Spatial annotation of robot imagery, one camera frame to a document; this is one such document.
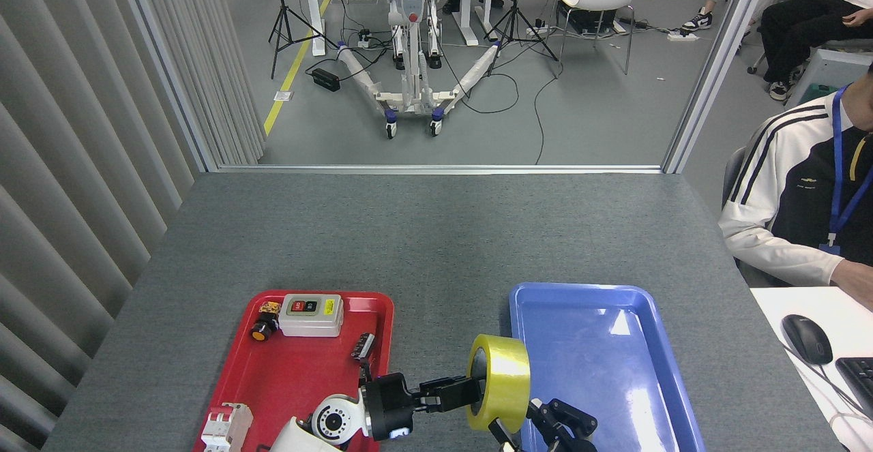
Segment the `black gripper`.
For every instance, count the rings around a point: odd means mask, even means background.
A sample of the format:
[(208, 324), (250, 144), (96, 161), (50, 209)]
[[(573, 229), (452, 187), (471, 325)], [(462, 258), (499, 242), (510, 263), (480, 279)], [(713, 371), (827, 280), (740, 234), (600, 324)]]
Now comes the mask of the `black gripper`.
[[(484, 392), (482, 377), (452, 376), (422, 382), (414, 395), (401, 372), (392, 372), (361, 386), (367, 430), (373, 440), (393, 440), (413, 431), (413, 412), (449, 412), (478, 403)], [(598, 427), (595, 416), (553, 399), (532, 399), (528, 419), (539, 431), (548, 451), (595, 451), (589, 437)], [(520, 451), (501, 419), (488, 424), (499, 451)]]

